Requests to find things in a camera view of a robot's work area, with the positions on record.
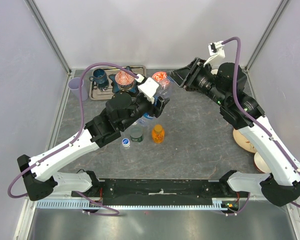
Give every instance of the metal beam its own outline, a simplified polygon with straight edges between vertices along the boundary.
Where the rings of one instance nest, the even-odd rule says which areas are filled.
[[[48,25],[46,21],[44,20],[44,17],[42,16],[41,12],[39,11],[39,8],[34,0],[24,0],[26,4],[28,5],[29,9],[31,10],[35,20],[39,24],[43,34],[45,35],[46,39],[48,40],[50,46],[52,47],[53,51],[55,52],[56,56],[58,57],[62,67],[64,70],[70,74],[71,68],[68,65],[64,55],[62,54],[54,36],[52,35],[50,29],[48,28]]]
[[[279,3],[279,6],[275,10],[275,13],[273,14],[268,26],[266,27],[264,33],[261,36],[261,39],[259,40],[258,44],[256,45],[250,59],[248,60],[248,63],[245,66],[245,70],[247,72],[251,69],[252,65],[255,63],[258,55],[260,54],[266,41],[268,40],[269,36],[271,35],[272,31],[274,30],[274,27],[276,26],[279,18],[281,17],[283,12],[287,8],[289,2],[290,2],[290,0],[281,0],[281,2]]]

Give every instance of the orange bottle cap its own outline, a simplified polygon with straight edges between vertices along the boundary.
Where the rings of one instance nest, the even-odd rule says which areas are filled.
[[[160,134],[162,132],[163,128],[160,124],[157,124],[157,125],[154,126],[153,130],[156,134]]]

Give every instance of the metallic floor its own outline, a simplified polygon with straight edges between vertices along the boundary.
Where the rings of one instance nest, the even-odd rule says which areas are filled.
[[[296,240],[287,208],[263,201],[228,217],[200,210],[120,212],[36,209],[28,240]]]

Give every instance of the purple cup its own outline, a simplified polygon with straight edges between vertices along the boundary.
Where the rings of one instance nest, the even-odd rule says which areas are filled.
[[[80,84],[80,77],[74,77],[68,82],[68,88],[78,99],[80,98],[79,84]],[[82,101],[88,99],[88,91],[85,87],[85,81],[82,81],[81,96],[82,96]]]

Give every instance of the metal tray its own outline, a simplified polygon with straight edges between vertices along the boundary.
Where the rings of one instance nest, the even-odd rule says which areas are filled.
[[[147,75],[147,69],[145,66],[138,65],[138,66],[130,66],[132,71],[135,74],[142,74],[142,75]],[[106,91],[100,91],[97,88],[97,85],[94,84],[94,82],[90,83],[90,90],[89,90],[89,98],[91,100],[108,100],[111,99],[112,96],[114,95],[112,92],[112,81],[109,79],[109,75],[111,74],[117,74],[120,69],[117,69],[116,67],[100,67],[106,72],[106,75],[108,76],[109,80],[109,88]]]

